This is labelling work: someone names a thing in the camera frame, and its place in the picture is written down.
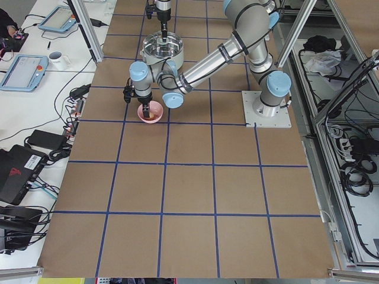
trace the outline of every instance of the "power adapter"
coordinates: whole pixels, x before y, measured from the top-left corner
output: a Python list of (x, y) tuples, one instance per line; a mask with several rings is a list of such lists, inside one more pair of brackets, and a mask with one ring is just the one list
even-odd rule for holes
[(91, 84), (83, 85), (70, 91), (70, 97), (73, 99), (79, 99), (89, 92)]
[(98, 27), (98, 28), (100, 28), (100, 27), (102, 27), (102, 26), (104, 26), (104, 25), (107, 25), (106, 23), (104, 23), (104, 22), (102, 22), (102, 21), (100, 21), (100, 20), (96, 20), (96, 19), (92, 19), (92, 18), (90, 18), (90, 20), (91, 20), (91, 24), (92, 24), (94, 27)]
[(67, 143), (67, 138), (55, 133), (34, 130), (27, 139), (27, 144), (50, 150), (61, 149)]

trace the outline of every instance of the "white cloth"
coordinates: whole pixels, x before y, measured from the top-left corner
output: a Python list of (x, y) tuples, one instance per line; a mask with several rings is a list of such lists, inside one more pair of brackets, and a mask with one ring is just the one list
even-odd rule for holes
[(322, 76), (332, 75), (336, 72), (335, 66), (341, 62), (339, 51), (324, 51), (316, 53), (306, 64), (308, 72), (320, 73)]

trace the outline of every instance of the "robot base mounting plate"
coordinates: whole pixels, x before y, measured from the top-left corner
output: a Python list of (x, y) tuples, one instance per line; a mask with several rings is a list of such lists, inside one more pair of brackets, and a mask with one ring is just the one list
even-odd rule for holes
[(275, 117), (262, 117), (254, 111), (253, 103), (260, 95), (260, 91), (242, 91), (246, 126), (254, 127), (256, 125), (258, 128), (291, 128), (287, 108), (281, 108)]

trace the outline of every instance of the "grid floor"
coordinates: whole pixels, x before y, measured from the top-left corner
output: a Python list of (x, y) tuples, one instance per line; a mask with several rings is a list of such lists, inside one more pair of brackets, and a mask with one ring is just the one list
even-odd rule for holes
[[(222, 3), (172, 0), (184, 70), (229, 37)], [(259, 88), (245, 59), (157, 124), (139, 121), (137, 102), (125, 106), (129, 65), (159, 29), (143, 10), (140, 0), (116, 5), (40, 258), (44, 275), (327, 277), (333, 262), (293, 114), (291, 129), (245, 127), (240, 91)]]

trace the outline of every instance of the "yellow object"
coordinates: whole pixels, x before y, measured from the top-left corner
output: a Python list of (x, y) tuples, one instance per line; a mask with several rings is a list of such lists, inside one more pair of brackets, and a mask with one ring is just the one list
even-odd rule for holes
[(84, 284), (84, 278), (40, 278), (38, 284)]

